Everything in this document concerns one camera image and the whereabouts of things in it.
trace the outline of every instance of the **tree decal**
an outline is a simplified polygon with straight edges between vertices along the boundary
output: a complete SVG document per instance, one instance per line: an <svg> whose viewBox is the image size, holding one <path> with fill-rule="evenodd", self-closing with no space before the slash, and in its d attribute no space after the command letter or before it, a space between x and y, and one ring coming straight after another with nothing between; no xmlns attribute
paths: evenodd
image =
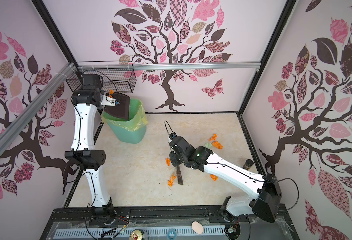
<svg viewBox="0 0 352 240"><path fill-rule="evenodd" d="M276 110L271 117L276 121L279 140L273 155L261 149L260 152L267 161L265 168L275 174L282 152L287 146L293 146L292 154L298 157L298 163L301 166L309 163L309 184L313 186L317 182L325 197L351 218L352 159L337 155L352 152L352 127L347 127L352 123L352 27L350 33L346 29L344 20L332 19L330 31L334 41L314 39L317 54L310 53L305 45L294 63L283 66L283 80L268 97ZM317 67L318 60L323 68ZM323 144L333 147L322 147ZM313 164L316 158L320 169ZM331 231L342 235L333 228L321 227L314 218L306 220L313 234L318 230L320 234Z"/></svg>
<svg viewBox="0 0 352 240"><path fill-rule="evenodd" d="M8 45L2 43L1 40L2 34L0 32L0 46L7 49L3 45L5 44L7 47ZM2 76L0 78L0 135L9 127L12 120L32 102L32 94L41 92L38 86L46 85L52 79L49 64L39 70L33 54L27 58L24 48L16 40L10 37L7 37L7 40L14 48L14 56L0 65L0 75ZM28 89L22 89L22 81L26 83ZM4 84L5 82L10 82L9 89ZM42 145L49 146L48 139L54 137L49 132L49 128L60 127L64 123L59 120L67 107L68 99L60 99L64 87L62 84L56 90L48 102L20 132L22 142L7 149L1 155L0 159L8 160L6 163L0 164L0 168L2 168L0 182L4 190L17 195L17 185L32 179L34 171L39 168L55 167L62 171L64 194L68 174L74 175L76 173L71 168L73 163L67 164L63 159L44 156L42 152ZM45 122L50 118L53 119L51 122Z"/></svg>
<svg viewBox="0 0 352 240"><path fill-rule="evenodd" d="M112 28L118 40L111 41L110 49L123 60L131 60L135 64L157 63L207 63L226 62L231 54L223 53L224 48L230 42L219 42L226 29L219 29L224 22L224 12L219 8L219 0L167 0L139 1L120 0L127 7L119 10L116 16L124 18L129 24L121 24L112 21ZM133 9L140 7L142 12ZM193 12L192 19L186 18L189 11ZM194 19L200 21L190 26ZM171 90L170 81L185 81L190 78L197 81L197 77L205 78L216 73L213 69L193 70L156 70L135 71L136 77L141 76L143 82L148 80L152 84L159 83L166 92L168 98L158 108L168 106L170 110L177 112L174 106L185 106L175 99ZM201 89L209 97L222 92L222 80L220 87Z"/></svg>

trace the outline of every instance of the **floor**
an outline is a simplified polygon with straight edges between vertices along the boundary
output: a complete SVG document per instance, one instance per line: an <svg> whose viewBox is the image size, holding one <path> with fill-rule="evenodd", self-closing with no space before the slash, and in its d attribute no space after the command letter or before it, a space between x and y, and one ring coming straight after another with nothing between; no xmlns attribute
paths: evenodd
<svg viewBox="0 0 352 240"><path fill-rule="evenodd" d="M104 124L95 149L106 153L104 173L114 206L218 205L227 196L245 193L223 179L213 181L209 174L180 165L184 185L175 179L168 185L175 167L167 166L167 120L179 136L195 148L204 146L212 134L224 147L211 147L223 159L243 166L251 154L235 113L221 114L149 114L144 139L138 144L120 142ZM255 166L250 169L257 173ZM86 207L92 203L86 177L77 185L70 207Z"/></svg>

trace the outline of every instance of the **wire basket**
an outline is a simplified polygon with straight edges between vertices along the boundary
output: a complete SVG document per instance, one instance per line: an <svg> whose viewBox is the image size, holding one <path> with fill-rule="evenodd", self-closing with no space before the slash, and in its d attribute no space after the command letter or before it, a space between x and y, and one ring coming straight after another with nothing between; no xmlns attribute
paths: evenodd
<svg viewBox="0 0 352 240"><path fill-rule="evenodd" d="M118 93L132 93L136 85L136 76L131 61L117 61L122 65L103 66L83 66L79 71L75 71L67 78L67 83L72 92L82 85L82 75L84 73L93 73L102 77L102 90L109 92L113 89Z"/></svg>

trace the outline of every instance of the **teal trash can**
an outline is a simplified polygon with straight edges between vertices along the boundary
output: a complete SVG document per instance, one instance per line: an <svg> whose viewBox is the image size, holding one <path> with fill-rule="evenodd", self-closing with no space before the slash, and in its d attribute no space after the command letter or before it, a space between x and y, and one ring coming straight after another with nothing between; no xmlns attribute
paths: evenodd
<svg viewBox="0 0 352 240"><path fill-rule="evenodd" d="M127 143L141 142L147 130L146 124L148 124L143 103L135 98L131 98L129 102L128 120L103 112L102 122L108 124L121 142Z"/></svg>

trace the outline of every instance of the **pink butterfly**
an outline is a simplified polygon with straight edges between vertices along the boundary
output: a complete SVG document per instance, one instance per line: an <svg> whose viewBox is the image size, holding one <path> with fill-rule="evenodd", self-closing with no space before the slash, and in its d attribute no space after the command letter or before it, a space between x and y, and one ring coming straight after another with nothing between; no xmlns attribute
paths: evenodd
<svg viewBox="0 0 352 240"><path fill-rule="evenodd" d="M208 94L208 96L210 96L212 99L213 97L216 95L216 93L223 93L223 88L222 88L222 84L223 84L223 79L220 79L217 81L217 83L215 84L214 88L202 88L201 90L205 93Z"/></svg>

